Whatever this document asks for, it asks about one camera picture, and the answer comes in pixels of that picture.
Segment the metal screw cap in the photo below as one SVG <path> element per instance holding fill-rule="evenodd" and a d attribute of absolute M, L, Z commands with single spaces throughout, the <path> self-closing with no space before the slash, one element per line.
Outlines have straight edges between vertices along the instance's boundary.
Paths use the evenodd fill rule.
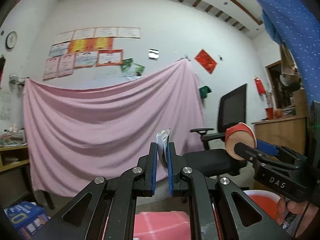
<path fill-rule="evenodd" d="M 192 172 L 192 168 L 190 168 L 190 167 L 184 167 L 184 168 L 182 169 L 182 171 L 183 171 L 184 173 L 191 173 L 191 172 Z"/>
<path fill-rule="evenodd" d="M 96 177 L 96 178 L 94 179 L 94 182 L 95 182 L 96 184 L 101 184 L 101 183 L 104 182 L 104 177 Z"/>
<path fill-rule="evenodd" d="M 142 168 L 141 167 L 134 167 L 132 169 L 133 173 L 141 173 L 142 172 Z"/>
<path fill-rule="evenodd" d="M 220 182 L 223 184 L 223 185 L 228 185 L 230 183 L 230 179 L 226 178 L 226 177 L 223 177 L 220 179 Z"/>

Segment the human hand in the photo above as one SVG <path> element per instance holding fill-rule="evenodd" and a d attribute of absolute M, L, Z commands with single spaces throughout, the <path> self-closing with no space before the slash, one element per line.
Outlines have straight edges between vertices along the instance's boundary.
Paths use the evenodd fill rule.
<path fill-rule="evenodd" d="M 288 209 L 292 214 L 302 215 L 307 204 L 308 204 L 307 201 L 301 202 L 301 203 L 289 201 L 289 203 L 286 206 L 284 197 L 281 197 L 277 203 L 276 222 L 278 223 L 278 225 L 282 225 L 284 221 L 286 209 Z M 308 225 L 311 223 L 316 213 L 318 212 L 318 209 L 319 208 L 314 206 L 313 204 L 311 203 L 309 204 L 308 209 L 296 233 L 296 237 L 300 236 L 306 230 L 306 228 L 308 227 Z"/>

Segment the chair seat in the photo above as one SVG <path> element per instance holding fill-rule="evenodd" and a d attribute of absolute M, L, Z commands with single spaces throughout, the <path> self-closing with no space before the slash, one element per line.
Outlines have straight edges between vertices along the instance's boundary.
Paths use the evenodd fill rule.
<path fill-rule="evenodd" d="M 224 149 L 190 152 L 183 157 L 189 167 L 202 172 L 206 177 L 238 171 L 247 165 L 247 161 L 232 158 Z"/>

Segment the wooden door frame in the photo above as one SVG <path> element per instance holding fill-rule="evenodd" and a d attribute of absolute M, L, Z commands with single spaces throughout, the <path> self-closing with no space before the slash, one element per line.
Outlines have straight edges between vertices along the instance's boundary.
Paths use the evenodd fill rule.
<path fill-rule="evenodd" d="M 274 84 L 273 84 L 273 82 L 272 82 L 272 78 L 271 78 L 271 76 L 270 76 L 270 74 L 269 74 L 269 68 L 281 64 L 281 61 L 282 61 L 282 60 L 278 60 L 278 61 L 276 61 L 276 62 L 274 62 L 274 63 L 272 63 L 272 64 L 270 64 L 270 65 L 268 65 L 268 66 L 265 67 L 265 68 L 266 68 L 267 75 L 268 75 L 268 78 L 269 78 L 269 82 L 270 82 L 270 84 L 271 84 L 271 89 L 272 89 L 273 98 L 275 99 L 275 102 L 276 102 L 276 107 L 278 107 L 279 103 L 278 103 L 278 99 L 277 99 L 276 94 L 275 94 L 275 91 L 274 91 L 274 87 L 275 87 L 275 86 L 274 86 Z"/>

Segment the cardboard box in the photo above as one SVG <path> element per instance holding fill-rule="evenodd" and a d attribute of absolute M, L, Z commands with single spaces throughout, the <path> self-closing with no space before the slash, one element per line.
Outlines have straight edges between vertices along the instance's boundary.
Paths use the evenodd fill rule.
<path fill-rule="evenodd" d="M 13 227 L 26 240 L 30 240 L 35 232 L 49 220 L 42 207 L 27 201 L 4 211 Z"/>
<path fill-rule="evenodd" d="M 309 107 L 307 103 L 307 95 L 304 89 L 293 92 L 293 103 L 298 116 L 308 116 Z"/>

